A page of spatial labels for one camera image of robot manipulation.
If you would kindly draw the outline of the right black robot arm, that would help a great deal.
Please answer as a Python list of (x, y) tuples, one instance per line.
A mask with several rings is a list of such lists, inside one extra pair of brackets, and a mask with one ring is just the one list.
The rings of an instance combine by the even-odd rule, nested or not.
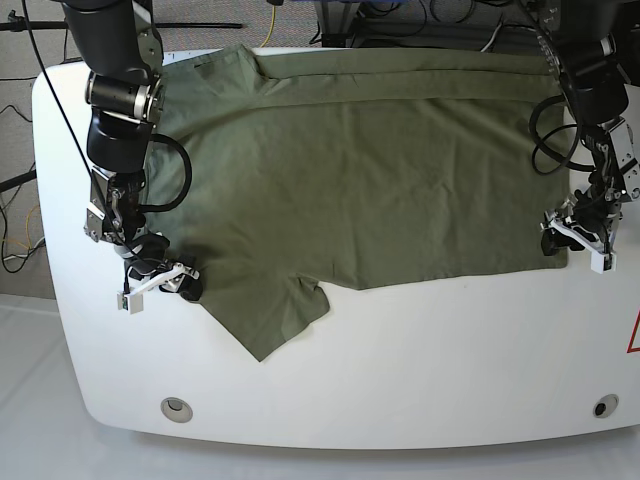
[[(120, 308), (142, 308), (157, 288), (195, 302), (202, 282), (190, 256), (168, 257), (169, 240), (149, 232), (146, 216), (167, 213), (187, 197), (193, 171), (189, 154), (156, 130), (163, 104), (163, 46), (149, 1), (64, 1), (68, 29), (90, 69), (85, 101), (91, 108), (86, 153), (91, 162), (85, 233), (112, 244), (124, 261)], [(149, 148), (160, 144), (182, 161), (184, 180), (175, 197), (146, 204), (141, 193)]]

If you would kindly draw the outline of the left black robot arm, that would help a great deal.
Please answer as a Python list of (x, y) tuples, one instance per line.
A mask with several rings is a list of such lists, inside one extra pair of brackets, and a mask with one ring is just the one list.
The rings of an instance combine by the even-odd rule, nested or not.
[[(627, 89), (639, 84), (639, 4), (636, 1), (519, 1), (534, 29), (560, 94), (539, 103), (529, 120), (535, 154), (585, 173), (589, 186), (544, 215), (545, 255), (587, 250), (599, 271), (613, 269), (621, 207), (639, 199), (639, 139), (623, 116)], [(575, 134), (569, 151), (538, 132), (549, 107), (566, 105)]]

